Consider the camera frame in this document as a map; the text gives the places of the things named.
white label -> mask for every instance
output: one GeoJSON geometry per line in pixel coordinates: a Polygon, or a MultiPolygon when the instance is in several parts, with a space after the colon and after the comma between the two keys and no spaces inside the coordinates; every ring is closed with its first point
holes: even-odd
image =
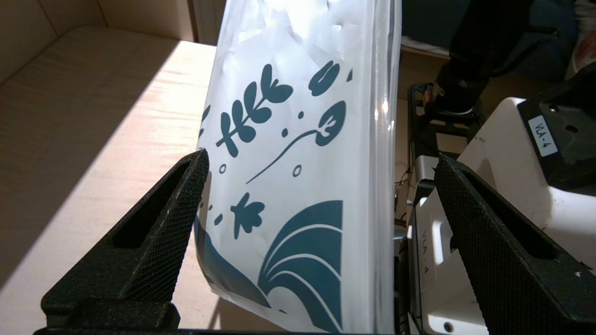
{"type": "Polygon", "coordinates": [[[547,123],[544,121],[542,115],[529,120],[528,124],[532,130],[532,135],[534,135],[536,146],[540,151],[540,156],[545,157],[558,151],[555,141],[552,140],[551,132],[548,130],[547,123]]]}

table surface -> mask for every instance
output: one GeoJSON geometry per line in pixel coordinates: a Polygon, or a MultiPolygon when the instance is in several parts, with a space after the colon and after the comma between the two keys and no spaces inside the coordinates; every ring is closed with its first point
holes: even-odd
{"type": "MultiPolygon", "coordinates": [[[[212,46],[89,28],[0,87],[0,334],[44,327],[42,296],[195,150],[214,57],[212,46]]],[[[193,238],[173,303],[181,328],[280,330],[211,292],[193,238]]]]}

plastic bag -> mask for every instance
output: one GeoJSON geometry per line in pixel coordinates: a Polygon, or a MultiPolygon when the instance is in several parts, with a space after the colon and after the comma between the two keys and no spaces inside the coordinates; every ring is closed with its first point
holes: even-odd
{"type": "Polygon", "coordinates": [[[212,290],[290,331],[393,333],[399,1],[228,0],[199,147],[212,290]]]}

white plastic bag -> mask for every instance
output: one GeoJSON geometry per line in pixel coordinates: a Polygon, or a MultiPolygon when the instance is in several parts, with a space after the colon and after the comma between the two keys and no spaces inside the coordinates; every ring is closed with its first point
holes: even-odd
{"type": "Polygon", "coordinates": [[[198,258],[215,293],[290,331],[393,332],[400,14],[387,0],[226,4],[198,258]]]}

